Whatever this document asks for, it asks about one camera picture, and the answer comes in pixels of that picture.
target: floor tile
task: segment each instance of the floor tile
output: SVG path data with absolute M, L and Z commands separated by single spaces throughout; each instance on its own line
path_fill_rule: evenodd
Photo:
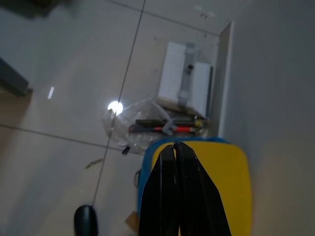
M 138 10 L 141 10 L 143 7 L 144 0 L 111 0 L 112 2 L 129 6 Z
M 61 4 L 36 20 L 34 37 L 24 29 L 27 20 L 6 17 L 17 31 L 2 30 L 0 54 L 32 75 L 33 94 L 28 102 L 0 99 L 0 123 L 106 145 L 101 113 L 119 98 L 140 12 L 104 0 L 79 0 L 73 9 Z M 24 39 L 33 54 L 13 50 Z
M 215 66 L 218 36 L 143 14 L 120 100 L 125 108 L 157 95 L 169 41 L 194 43 L 199 61 Z M 110 147 L 122 148 L 112 141 Z
M 240 14 L 251 0 L 146 0 L 144 10 L 215 34 Z
M 137 188 L 133 180 L 141 169 L 143 156 L 108 149 L 98 193 L 95 199 L 99 235 L 136 235 L 126 225 L 127 217 L 136 210 Z
M 69 236 L 92 204 L 105 148 L 0 127 L 0 235 Z

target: tile grout line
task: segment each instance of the tile grout line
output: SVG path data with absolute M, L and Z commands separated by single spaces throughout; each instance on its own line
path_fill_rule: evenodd
M 140 17 L 139 17 L 137 29 L 136 29 L 136 32 L 135 32 L 135 35 L 134 35 L 134 39 L 133 39 L 133 43 L 132 43 L 132 47 L 131 47 L 131 51 L 130 51 L 130 56 L 129 56 L 128 63 L 127 63 L 127 67 L 126 67 L 126 72 L 125 72 L 125 75 L 124 75 L 124 80 L 123 80 L 122 88 L 121 88 L 120 93 L 119 93 L 118 102 L 120 102 L 120 99 L 121 99 L 121 97 L 122 97 L 122 93 L 123 93 L 123 89 L 124 89 L 124 84 L 125 84 L 125 81 L 126 81 L 126 77 L 127 77 L 127 73 L 128 73 L 128 69 L 129 69 L 131 57 L 132 57 L 132 52 L 133 52 L 133 48 L 134 48 L 134 45 L 135 45 L 135 42 L 136 42 L 136 39 L 137 39 L 137 35 L 138 35 L 138 31 L 139 31 L 139 27 L 140 27 L 141 18 L 142 18 L 143 9 L 144 9 L 144 5 L 145 5 L 145 4 L 146 4 L 146 0 L 144 0 L 144 2 L 143 2 L 143 6 L 142 6 L 141 13 L 140 13 Z M 94 197 L 93 197 L 93 201 L 92 201 L 92 206 L 94 206 L 94 203 L 95 203 L 95 200 L 96 200 L 96 196 L 97 196 L 97 192 L 98 192 L 98 187 L 99 187 L 100 179 L 101 179 L 101 176 L 102 176 L 102 173 L 103 173 L 104 164 L 105 164 L 105 159 L 106 159 L 107 151 L 108 151 L 108 149 L 109 149 L 108 146 L 109 146 L 109 142 L 110 142 L 111 136 L 112 136 L 112 131 L 110 132 L 109 137 L 108 137 L 108 141 L 107 141 L 107 145 L 106 145 L 106 150 L 105 150 L 105 154 L 104 154 L 102 166 L 101 166 L 100 173 L 99 173 L 98 180 L 97 180 L 97 184 L 96 184 L 96 190 L 95 190 Z
M 71 138 L 62 137 L 62 136 L 58 136 L 58 135 L 54 135 L 54 134 L 42 133 L 42 132 L 38 132 L 38 131 L 35 131 L 35 130 L 30 130 L 30 129 L 23 129 L 23 128 L 20 128 L 20 127 L 10 126 L 10 125 L 6 125 L 6 124 L 0 124 L 0 127 L 4 127 L 4 128 L 8 128 L 8 129 L 15 129 L 15 130 L 24 131 L 24 132 L 33 133 L 33 134 L 38 134 L 38 135 L 47 136 L 47 137 L 55 138 L 55 139 L 62 139 L 62 140 L 66 140 L 66 141 L 70 141 L 70 142 L 74 142 L 74 143 L 91 145 L 91 146 L 94 146 L 94 147 L 100 147 L 100 148 L 106 148 L 107 147 L 105 145 L 84 142 L 84 141 L 80 141 L 80 140 L 77 140 L 77 139 L 71 139 Z
M 185 23 L 182 23 L 182 22 L 179 22 L 179 21 L 176 21 L 176 20 L 172 20 L 172 19 L 169 19 L 167 17 L 164 17 L 164 16 L 159 16 L 159 15 L 156 15 L 154 13 L 151 13 L 151 12 L 148 12 L 148 11 L 144 11 L 143 13 L 147 14 L 147 15 L 150 15 L 150 16 L 154 16 L 154 17 L 157 17 L 157 18 L 160 18 L 162 20 L 165 20 L 165 21 L 169 21 L 169 22 L 172 22 L 172 23 L 175 23 L 175 24 L 178 24 L 178 25 L 181 25 L 181 26 L 185 26 L 187 28 L 191 28 L 193 30 L 197 30 L 197 31 L 201 31 L 201 32 L 204 32 L 204 33 L 208 33 L 208 34 L 211 34 L 213 36 L 220 36 L 219 34 L 217 33 L 213 33 L 213 32 L 210 32 L 210 31 L 207 31 L 205 29 L 201 29 L 201 28 L 198 28 L 198 27 L 195 27 L 195 26 L 191 26 L 191 25 L 187 25 Z
M 213 32 L 211 32 L 211 31 L 208 31 L 208 30 L 205 30 L 205 29 L 201 29 L 201 28 L 198 28 L 198 27 L 196 27 L 196 26 L 191 26 L 191 25 L 188 25 L 188 24 L 185 24 L 185 23 L 176 21 L 176 20 L 172 20 L 172 19 L 169 19 L 169 18 L 164 17 L 164 16 L 159 16 L 159 15 L 157 15 L 157 14 L 154 14 L 154 13 L 151 13 L 151 12 L 148 12 L 148 11 L 145 11 L 144 9 L 143 9 L 143 10 L 139 10 L 139 9 L 134 8 L 134 7 L 132 7 L 132 6 L 128 6 L 128 5 L 125 5 L 125 4 L 120 3 L 120 2 L 115 2 L 115 1 L 113 1 L 113 0 L 106 0 L 106 1 L 107 1 L 107 2 L 110 2 L 110 3 L 112 3 L 112 4 L 115 4 L 115 5 L 118 5 L 118 6 L 122 6 L 122 7 L 128 8 L 128 9 L 134 10 L 134 11 L 140 11 L 140 12 L 142 12 L 142 13 L 144 13 L 144 14 L 147 14 L 147 15 L 150 15 L 150 16 L 154 16 L 154 17 L 160 18 L 160 19 L 162 19 L 162 20 L 169 21 L 169 22 L 172 22 L 172 23 L 181 25 L 181 26 L 185 26 L 185 27 L 191 28 L 191 29 L 193 29 L 193 30 L 205 32 L 205 33 L 211 34 L 211 35 L 213 35 L 213 36 L 220 36 L 220 34 L 213 33 Z

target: white styrofoam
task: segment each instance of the white styrofoam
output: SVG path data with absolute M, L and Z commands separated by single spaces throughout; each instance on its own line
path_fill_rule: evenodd
M 159 86 L 157 101 L 162 106 L 179 110 L 178 94 L 180 92 L 186 46 L 169 42 Z M 190 79 L 187 112 L 206 117 L 209 90 L 210 64 L 196 62 Z

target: debris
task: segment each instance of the debris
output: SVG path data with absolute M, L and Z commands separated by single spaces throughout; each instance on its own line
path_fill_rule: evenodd
M 205 10 L 203 10 L 201 6 L 195 6 L 195 9 L 200 13 L 199 16 L 203 19 L 207 19 L 208 17 L 211 17 L 211 18 L 216 17 L 214 12 L 212 11 L 206 12 Z
M 139 217 L 137 212 L 133 211 L 125 222 L 135 233 L 138 233 Z
M 96 161 L 91 161 L 86 167 L 85 167 L 85 169 L 88 169 L 89 167 L 91 167 L 91 166 L 93 166 L 93 165 L 96 165 L 96 164 L 98 164 L 98 163 L 101 163 L 103 161 L 103 158 L 100 158 L 100 159 L 98 159 L 98 160 L 96 160 Z

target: yellow seat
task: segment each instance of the yellow seat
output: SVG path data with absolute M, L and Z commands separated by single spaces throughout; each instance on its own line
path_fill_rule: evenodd
M 219 190 L 231 234 L 249 236 L 252 225 L 252 192 L 246 155 L 232 144 L 207 141 L 184 143 L 194 150 Z M 152 168 L 159 153 L 172 144 L 173 142 L 164 143 L 156 149 Z

